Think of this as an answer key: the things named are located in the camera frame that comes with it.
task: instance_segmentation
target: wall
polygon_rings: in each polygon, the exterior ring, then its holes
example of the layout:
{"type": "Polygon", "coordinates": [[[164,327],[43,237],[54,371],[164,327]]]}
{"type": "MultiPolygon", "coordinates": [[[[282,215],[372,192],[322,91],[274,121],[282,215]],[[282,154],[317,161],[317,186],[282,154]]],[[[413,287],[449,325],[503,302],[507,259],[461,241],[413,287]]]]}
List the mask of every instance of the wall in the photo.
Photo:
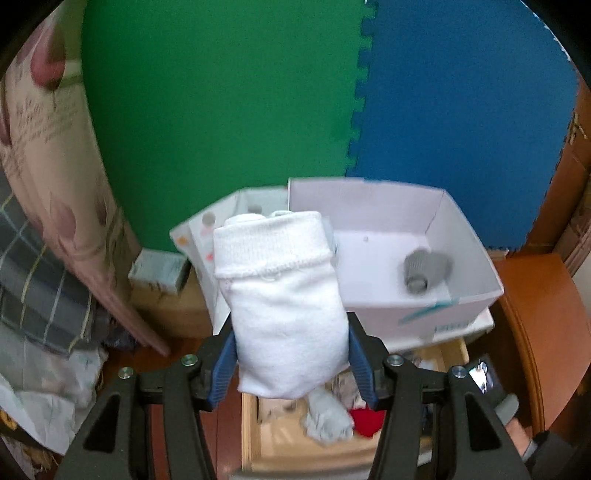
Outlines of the wall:
{"type": "Polygon", "coordinates": [[[573,280],[587,309],[587,314],[591,316],[591,255],[585,259],[583,265],[577,270],[573,280]]]}
{"type": "Polygon", "coordinates": [[[487,247],[518,249],[560,158],[576,73],[520,1],[381,0],[357,164],[442,187],[487,247]]]}
{"type": "Polygon", "coordinates": [[[381,0],[356,100],[373,14],[362,0],[89,2],[90,111],[144,246],[172,249],[170,228],[238,188],[345,171],[443,187],[486,246],[524,243],[576,96],[560,45],[518,0],[381,0]]]}

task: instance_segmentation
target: human hand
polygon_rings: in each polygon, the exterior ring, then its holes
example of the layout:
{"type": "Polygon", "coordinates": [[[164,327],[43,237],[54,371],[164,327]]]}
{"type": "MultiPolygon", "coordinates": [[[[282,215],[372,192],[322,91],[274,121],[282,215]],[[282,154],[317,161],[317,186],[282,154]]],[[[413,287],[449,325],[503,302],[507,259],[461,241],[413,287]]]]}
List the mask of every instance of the human hand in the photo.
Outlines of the human hand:
{"type": "Polygon", "coordinates": [[[505,426],[507,433],[519,454],[523,457],[527,447],[530,445],[530,437],[525,432],[524,428],[516,418],[510,419],[509,423],[505,426]]]}

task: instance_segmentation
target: floral curtain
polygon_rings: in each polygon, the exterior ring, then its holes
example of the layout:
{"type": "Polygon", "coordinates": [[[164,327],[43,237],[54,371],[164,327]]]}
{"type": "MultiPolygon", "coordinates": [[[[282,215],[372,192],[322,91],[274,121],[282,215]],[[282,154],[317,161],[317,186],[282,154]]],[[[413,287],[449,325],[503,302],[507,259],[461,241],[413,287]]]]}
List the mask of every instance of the floral curtain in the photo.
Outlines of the floral curtain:
{"type": "Polygon", "coordinates": [[[0,81],[0,159],[44,242],[142,344],[167,344],[131,307],[127,273],[140,247],[115,202],[82,84],[86,0],[66,0],[0,81]]]}

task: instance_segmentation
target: plaid fabric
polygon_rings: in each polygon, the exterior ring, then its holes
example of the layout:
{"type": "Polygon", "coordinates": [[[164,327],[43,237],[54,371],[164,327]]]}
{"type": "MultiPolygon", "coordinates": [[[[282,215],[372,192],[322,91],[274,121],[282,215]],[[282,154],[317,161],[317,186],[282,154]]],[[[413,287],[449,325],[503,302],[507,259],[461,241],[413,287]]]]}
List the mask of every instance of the plaid fabric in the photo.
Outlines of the plaid fabric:
{"type": "Polygon", "coordinates": [[[56,352],[98,345],[109,313],[44,245],[3,171],[0,213],[0,320],[56,352]]]}

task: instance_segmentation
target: white sock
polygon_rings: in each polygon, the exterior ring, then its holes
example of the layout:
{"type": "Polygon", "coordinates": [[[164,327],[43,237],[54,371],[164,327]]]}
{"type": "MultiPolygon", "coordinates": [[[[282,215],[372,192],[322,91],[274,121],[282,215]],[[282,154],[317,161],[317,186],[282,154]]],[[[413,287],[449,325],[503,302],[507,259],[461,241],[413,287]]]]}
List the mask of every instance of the white sock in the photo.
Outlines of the white sock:
{"type": "Polygon", "coordinates": [[[238,215],[214,230],[213,244],[239,390],[301,398],[339,373],[349,325],[320,214],[238,215]]]}

